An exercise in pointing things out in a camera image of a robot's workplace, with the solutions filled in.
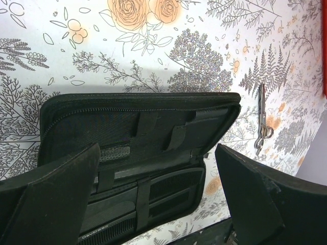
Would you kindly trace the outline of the silver thinning scissors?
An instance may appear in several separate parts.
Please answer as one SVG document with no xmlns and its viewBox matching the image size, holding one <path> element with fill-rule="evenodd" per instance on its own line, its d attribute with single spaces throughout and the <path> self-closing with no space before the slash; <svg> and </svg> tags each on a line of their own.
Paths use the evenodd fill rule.
<svg viewBox="0 0 327 245">
<path fill-rule="evenodd" d="M 258 138 L 256 139 L 254 146 L 256 148 L 256 155 L 258 156 L 261 152 L 264 140 L 269 139 L 274 134 L 274 129 L 266 125 L 266 109 L 265 109 L 265 84 L 259 86 L 259 127 L 258 127 Z"/>
</svg>

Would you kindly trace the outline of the black tail comb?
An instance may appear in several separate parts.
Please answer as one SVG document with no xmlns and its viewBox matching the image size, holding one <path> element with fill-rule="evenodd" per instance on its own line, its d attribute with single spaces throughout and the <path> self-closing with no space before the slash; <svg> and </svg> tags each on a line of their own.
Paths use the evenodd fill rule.
<svg viewBox="0 0 327 245">
<path fill-rule="evenodd" d="M 77 244 L 113 244 L 174 219 L 191 207 L 192 188 L 160 197 L 137 197 L 130 188 L 111 197 L 88 204 Z"/>
</svg>

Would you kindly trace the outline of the silver straight scissors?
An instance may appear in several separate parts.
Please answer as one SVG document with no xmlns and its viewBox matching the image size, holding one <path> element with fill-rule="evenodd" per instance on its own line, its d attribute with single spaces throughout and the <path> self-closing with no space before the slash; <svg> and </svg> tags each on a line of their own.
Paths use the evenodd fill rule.
<svg viewBox="0 0 327 245">
<path fill-rule="evenodd" d="M 265 84 L 260 85 L 259 93 L 259 145 L 263 145 L 265 126 L 264 126 L 264 103 L 265 103 Z"/>
</svg>

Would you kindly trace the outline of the black wide tooth comb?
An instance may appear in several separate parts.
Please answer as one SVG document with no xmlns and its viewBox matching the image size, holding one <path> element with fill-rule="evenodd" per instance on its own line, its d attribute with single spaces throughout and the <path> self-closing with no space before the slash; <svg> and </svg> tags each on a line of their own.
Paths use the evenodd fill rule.
<svg viewBox="0 0 327 245">
<path fill-rule="evenodd" d="M 164 174 L 143 174 L 125 178 L 115 178 L 114 174 L 99 173 L 98 183 L 91 193 L 89 202 L 110 203 L 141 201 L 152 203 L 173 194 L 197 187 L 204 177 L 203 167 L 192 167 Z"/>
</svg>

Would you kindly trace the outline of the black zippered tool case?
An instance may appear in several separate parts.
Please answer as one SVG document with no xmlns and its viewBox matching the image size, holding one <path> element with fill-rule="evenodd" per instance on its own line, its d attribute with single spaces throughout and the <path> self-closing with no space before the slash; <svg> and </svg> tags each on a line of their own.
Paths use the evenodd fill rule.
<svg viewBox="0 0 327 245">
<path fill-rule="evenodd" d="M 170 222 L 198 207 L 206 177 L 204 157 L 237 119 L 240 101 L 232 92 L 57 95 L 40 109 L 38 165 L 97 143 L 100 158 L 92 191 L 99 173 L 117 179 L 203 167 L 202 182 L 192 188 L 191 207 Z"/>
</svg>

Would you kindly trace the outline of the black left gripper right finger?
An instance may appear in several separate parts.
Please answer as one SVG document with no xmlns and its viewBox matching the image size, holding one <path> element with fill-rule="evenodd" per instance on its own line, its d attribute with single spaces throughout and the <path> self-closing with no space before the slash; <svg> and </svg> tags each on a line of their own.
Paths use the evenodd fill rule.
<svg viewBox="0 0 327 245">
<path fill-rule="evenodd" d="M 326 186 L 218 144 L 219 176 L 239 244 L 326 244 Z"/>
</svg>

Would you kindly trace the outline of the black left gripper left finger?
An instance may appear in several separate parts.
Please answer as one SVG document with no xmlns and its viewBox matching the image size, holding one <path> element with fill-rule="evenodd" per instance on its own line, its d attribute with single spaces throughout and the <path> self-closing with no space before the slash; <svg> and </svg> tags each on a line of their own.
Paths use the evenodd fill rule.
<svg viewBox="0 0 327 245">
<path fill-rule="evenodd" d="M 1 181 L 1 244 L 77 244 L 98 144 Z"/>
</svg>

